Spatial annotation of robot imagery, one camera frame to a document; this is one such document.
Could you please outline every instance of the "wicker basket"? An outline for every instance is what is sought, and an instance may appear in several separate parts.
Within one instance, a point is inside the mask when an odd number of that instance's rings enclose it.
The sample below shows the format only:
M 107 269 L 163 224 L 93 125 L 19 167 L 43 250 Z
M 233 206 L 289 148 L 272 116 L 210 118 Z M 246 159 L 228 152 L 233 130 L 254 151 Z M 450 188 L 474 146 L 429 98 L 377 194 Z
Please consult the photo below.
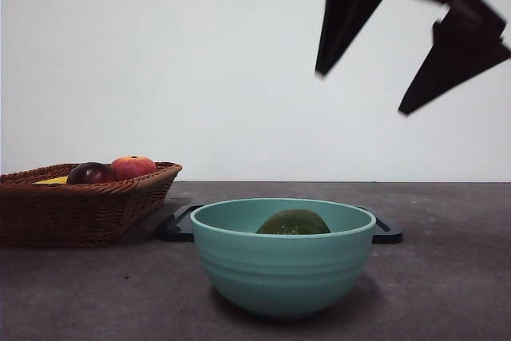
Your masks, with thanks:
M 0 176 L 0 245 L 94 248 L 110 245 L 164 203 L 181 165 L 106 184 L 33 184 L 67 176 L 60 164 Z

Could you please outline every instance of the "bowl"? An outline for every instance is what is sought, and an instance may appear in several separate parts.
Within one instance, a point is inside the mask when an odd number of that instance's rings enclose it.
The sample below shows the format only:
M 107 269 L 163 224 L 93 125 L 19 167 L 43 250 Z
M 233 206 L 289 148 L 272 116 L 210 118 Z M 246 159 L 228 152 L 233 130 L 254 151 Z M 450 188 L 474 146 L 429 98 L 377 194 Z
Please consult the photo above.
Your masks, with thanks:
M 318 213 L 331 233 L 256 233 L 274 213 L 293 208 Z M 354 206 L 291 198 L 221 201 L 191 219 L 212 286 L 239 307 L 277 319 L 303 318 L 341 299 L 364 269 L 376 222 Z

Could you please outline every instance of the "dark red fruit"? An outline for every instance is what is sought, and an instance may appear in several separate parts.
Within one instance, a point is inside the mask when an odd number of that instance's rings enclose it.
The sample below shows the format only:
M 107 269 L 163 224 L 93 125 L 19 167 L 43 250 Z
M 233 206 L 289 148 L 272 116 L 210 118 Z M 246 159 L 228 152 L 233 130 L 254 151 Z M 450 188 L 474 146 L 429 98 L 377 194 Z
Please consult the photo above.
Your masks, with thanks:
M 100 184 L 117 181 L 115 171 L 102 163 L 83 163 L 67 176 L 68 184 Z

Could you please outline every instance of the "gray table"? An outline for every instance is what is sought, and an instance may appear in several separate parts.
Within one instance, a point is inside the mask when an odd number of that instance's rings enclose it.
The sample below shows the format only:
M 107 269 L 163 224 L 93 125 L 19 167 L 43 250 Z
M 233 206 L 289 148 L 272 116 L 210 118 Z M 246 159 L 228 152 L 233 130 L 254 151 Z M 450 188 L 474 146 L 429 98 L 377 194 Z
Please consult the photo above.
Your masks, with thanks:
M 344 299 L 294 323 L 212 290 L 193 244 L 154 240 L 161 212 L 108 248 L 1 248 L 0 339 L 511 339 L 511 184 L 176 182 L 168 202 L 256 196 L 371 206 L 404 241 L 373 245 Z

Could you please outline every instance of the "green fruit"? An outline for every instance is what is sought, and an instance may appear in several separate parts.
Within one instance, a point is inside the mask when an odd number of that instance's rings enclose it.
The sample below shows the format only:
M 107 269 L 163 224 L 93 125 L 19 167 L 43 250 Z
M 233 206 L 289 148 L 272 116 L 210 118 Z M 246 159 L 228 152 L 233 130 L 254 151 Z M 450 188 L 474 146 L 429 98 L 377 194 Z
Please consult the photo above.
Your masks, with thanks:
M 257 233 L 316 235 L 330 233 L 330 229 L 316 212 L 308 209 L 287 209 L 277 212 L 266 220 Z

